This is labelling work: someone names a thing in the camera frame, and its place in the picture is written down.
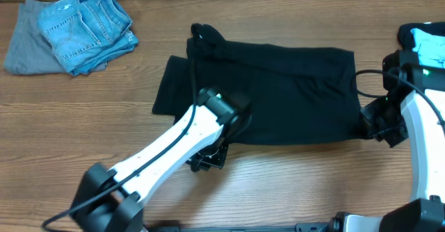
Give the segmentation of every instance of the robotic arm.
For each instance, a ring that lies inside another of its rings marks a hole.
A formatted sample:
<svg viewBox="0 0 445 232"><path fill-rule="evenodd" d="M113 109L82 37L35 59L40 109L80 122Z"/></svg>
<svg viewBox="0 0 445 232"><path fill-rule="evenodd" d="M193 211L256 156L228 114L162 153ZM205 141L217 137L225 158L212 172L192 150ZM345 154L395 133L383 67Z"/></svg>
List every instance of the robotic arm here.
<svg viewBox="0 0 445 232"><path fill-rule="evenodd" d="M411 203L384 217L340 212L329 223L297 224L284 229L232 228L227 231L437 232L445 226L445 206L441 201L445 200L443 124L418 92L394 80L397 76L412 83L439 110L445 111L445 69L425 69L416 64L416 56L402 51L386 57L384 72L394 75L384 76L388 95L362 109L369 133L377 141L385 140L393 147L410 137L413 170ZM171 129L136 155L110 170L100 164L93 165L82 178L72 208L119 183L124 184L110 195L70 213L72 219L87 232L146 232L143 209L156 189L184 163L191 164L193 171L210 166L221 168L227 153L225 139L242 130L240 127L246 121L248 105L248 101L240 100L240 97L230 98L212 89L202 90L190 128L167 152L163 153L163 150L183 133L191 121L194 106ZM139 172L149 161L152 163ZM126 181L134 172L139 174Z"/></svg>

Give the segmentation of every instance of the blue jeans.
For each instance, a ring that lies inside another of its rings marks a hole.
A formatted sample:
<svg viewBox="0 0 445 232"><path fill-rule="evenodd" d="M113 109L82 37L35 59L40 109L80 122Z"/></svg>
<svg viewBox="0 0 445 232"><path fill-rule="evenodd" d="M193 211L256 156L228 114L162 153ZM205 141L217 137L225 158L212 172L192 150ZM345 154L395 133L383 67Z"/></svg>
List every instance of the blue jeans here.
<svg viewBox="0 0 445 232"><path fill-rule="evenodd" d="M139 41L132 23L116 0L60 0L38 17L57 60L74 76L133 51Z"/></svg>

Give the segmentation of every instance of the wooden tabletop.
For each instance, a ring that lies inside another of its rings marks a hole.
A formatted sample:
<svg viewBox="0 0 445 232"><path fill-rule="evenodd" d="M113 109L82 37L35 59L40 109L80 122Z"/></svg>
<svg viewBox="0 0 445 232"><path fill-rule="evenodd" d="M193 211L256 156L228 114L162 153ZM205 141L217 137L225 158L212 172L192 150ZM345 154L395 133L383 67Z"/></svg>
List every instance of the wooden tabletop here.
<svg viewBox="0 0 445 232"><path fill-rule="evenodd" d="M83 173L110 167L155 140L172 118L151 113L170 55L186 55L190 25L228 40L355 52L357 70L379 69L409 22L443 20L445 0L123 1L140 44L105 72L12 76L0 71L0 231L39 231L68 208ZM0 4L0 62L17 17ZM379 76L360 89L385 93ZM369 99L361 99L362 105ZM409 201L409 142L351 140L310 146L233 144L222 170L175 172L145 209L145 221L184 226L324 222L337 211L384 215ZM69 219L54 224L75 229Z"/></svg>

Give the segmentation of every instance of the black garment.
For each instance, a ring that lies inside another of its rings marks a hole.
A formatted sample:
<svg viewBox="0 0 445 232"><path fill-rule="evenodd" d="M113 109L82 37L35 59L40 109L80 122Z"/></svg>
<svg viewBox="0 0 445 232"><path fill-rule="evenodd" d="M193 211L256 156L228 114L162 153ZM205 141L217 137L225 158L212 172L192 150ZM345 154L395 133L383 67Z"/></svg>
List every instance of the black garment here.
<svg viewBox="0 0 445 232"><path fill-rule="evenodd" d="M413 28L421 29L431 35L445 36L445 22L436 22L431 24L411 23L404 24L398 29L397 38L403 49L412 50L416 46L414 37L411 34Z"/></svg>
<svg viewBox="0 0 445 232"><path fill-rule="evenodd" d="M153 113L175 115L192 104L188 73L197 86L218 86L252 100L252 122L230 142L314 144L363 138L354 55L335 48L284 48L225 41L209 25L192 25L188 59L170 57Z"/></svg>

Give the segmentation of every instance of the light blue cloth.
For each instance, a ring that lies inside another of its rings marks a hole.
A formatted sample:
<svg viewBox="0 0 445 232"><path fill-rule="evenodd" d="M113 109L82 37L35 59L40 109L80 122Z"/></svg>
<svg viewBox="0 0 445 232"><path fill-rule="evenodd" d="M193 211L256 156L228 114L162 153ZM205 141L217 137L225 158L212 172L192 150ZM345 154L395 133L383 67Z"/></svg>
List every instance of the light blue cloth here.
<svg viewBox="0 0 445 232"><path fill-rule="evenodd" d="M445 68L445 37L431 35L418 28L413 28L411 34L416 43L412 51L418 53L420 65Z"/></svg>
<svg viewBox="0 0 445 232"><path fill-rule="evenodd" d="M74 76L133 51L138 39L132 23L116 0L60 0L38 17L57 60Z"/></svg>

